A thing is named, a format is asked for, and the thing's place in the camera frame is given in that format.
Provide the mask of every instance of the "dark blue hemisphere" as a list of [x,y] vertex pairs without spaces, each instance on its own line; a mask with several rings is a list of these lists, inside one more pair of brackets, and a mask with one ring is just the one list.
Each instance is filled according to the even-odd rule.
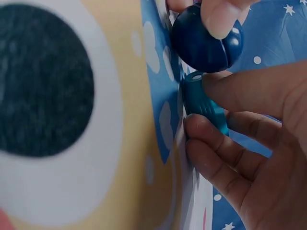
[[206,73],[230,68],[243,50],[240,22],[236,21],[225,39],[215,39],[201,21],[200,4],[188,7],[176,18],[170,36],[180,58],[192,68]]

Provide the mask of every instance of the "human skin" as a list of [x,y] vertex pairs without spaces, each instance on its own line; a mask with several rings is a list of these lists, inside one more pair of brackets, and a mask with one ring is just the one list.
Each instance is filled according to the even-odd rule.
[[185,119],[189,159],[247,230],[306,228],[306,73],[307,61],[301,61],[203,79],[207,95],[227,110],[228,127],[271,149],[270,158],[224,136],[201,115]]
[[[245,21],[249,7],[258,0],[203,0],[201,19],[209,33],[217,38],[225,38],[235,21]],[[169,9],[182,12],[193,4],[193,0],[167,0]]]

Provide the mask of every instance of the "finger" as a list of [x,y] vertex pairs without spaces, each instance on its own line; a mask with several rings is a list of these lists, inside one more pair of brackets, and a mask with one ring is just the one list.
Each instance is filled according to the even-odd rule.
[[207,74],[204,90],[221,107],[278,117],[304,150],[307,129],[307,61],[234,73]]
[[0,210],[0,229],[1,230],[14,230],[15,228],[11,224],[6,214]]
[[258,171],[267,159],[223,135],[207,118],[201,115],[189,115],[185,119],[185,130],[189,138],[206,143],[225,163],[249,181],[255,180]]
[[224,39],[235,21],[239,18],[242,20],[242,15],[246,18],[250,5],[257,1],[259,0],[203,0],[201,19],[213,37]]
[[191,139],[187,142],[187,154],[202,176],[239,212],[250,182],[232,170],[200,140]]
[[226,112],[230,129],[253,138],[262,145],[273,149],[278,144],[282,124],[264,115],[252,112]]
[[193,0],[167,0],[168,8],[178,13],[181,13],[192,4]]

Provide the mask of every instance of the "star print fabric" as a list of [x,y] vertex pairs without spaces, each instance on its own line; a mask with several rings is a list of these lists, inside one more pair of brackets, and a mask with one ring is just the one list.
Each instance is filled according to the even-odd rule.
[[[307,0],[262,0],[252,5],[243,25],[245,44],[231,72],[262,69],[307,59]],[[259,143],[235,132],[230,136],[248,149],[270,156]],[[212,230],[245,230],[240,217],[213,189]]]

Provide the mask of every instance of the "teal plastic piece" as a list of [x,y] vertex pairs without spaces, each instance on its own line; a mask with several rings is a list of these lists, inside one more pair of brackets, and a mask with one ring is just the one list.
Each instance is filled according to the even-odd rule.
[[204,73],[193,72],[183,80],[183,100],[187,115],[205,116],[223,134],[229,135],[224,109],[212,101],[202,89]]

